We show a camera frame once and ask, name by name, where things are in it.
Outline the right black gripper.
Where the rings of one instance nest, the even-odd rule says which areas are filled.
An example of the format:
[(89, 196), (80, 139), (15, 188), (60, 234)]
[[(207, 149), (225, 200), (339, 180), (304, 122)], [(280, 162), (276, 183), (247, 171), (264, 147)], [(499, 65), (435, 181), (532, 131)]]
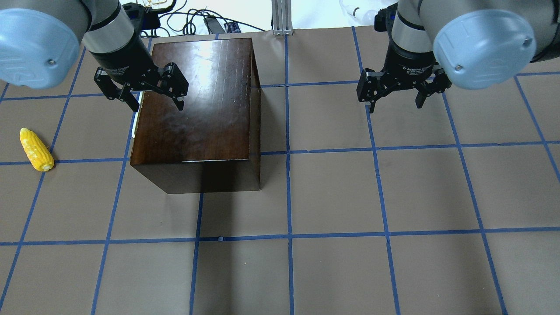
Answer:
[(357, 99), (369, 102), (369, 113), (373, 114), (380, 98), (392, 92), (416, 89), (416, 108), (422, 109), (426, 98), (441, 94), (451, 86), (452, 82), (432, 52), (410, 52), (390, 42), (382, 70), (362, 70)]

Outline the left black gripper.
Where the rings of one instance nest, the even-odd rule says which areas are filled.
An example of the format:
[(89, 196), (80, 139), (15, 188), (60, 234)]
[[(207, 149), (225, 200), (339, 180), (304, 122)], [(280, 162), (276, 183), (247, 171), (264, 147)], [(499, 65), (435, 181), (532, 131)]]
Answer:
[(95, 52), (94, 59), (100, 65), (94, 83), (107, 98), (118, 98), (137, 113), (140, 105), (130, 90), (155, 91), (172, 98), (178, 110), (184, 109), (188, 81), (174, 62), (156, 66), (144, 44), (127, 44), (114, 52)]

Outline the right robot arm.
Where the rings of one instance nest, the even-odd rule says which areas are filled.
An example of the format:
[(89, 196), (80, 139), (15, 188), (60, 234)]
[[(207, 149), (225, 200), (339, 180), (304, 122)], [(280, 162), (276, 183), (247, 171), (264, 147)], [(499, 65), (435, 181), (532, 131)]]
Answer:
[(359, 102), (416, 90), (415, 104), (456, 86), (502, 83), (530, 63), (559, 56), (557, 0), (400, 0), (374, 18), (388, 34), (382, 70), (362, 70)]

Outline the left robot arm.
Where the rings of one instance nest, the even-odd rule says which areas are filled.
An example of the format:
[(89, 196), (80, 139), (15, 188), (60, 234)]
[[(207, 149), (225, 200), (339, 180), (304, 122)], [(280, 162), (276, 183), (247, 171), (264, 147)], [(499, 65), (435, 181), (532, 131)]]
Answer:
[(184, 108), (188, 81), (175, 63), (159, 68), (140, 38), (160, 26), (156, 9), (118, 0), (3, 0), (0, 4), (0, 76), (16, 86), (60, 84), (84, 45), (99, 68), (94, 82), (109, 100), (134, 112), (134, 91), (154, 91)]

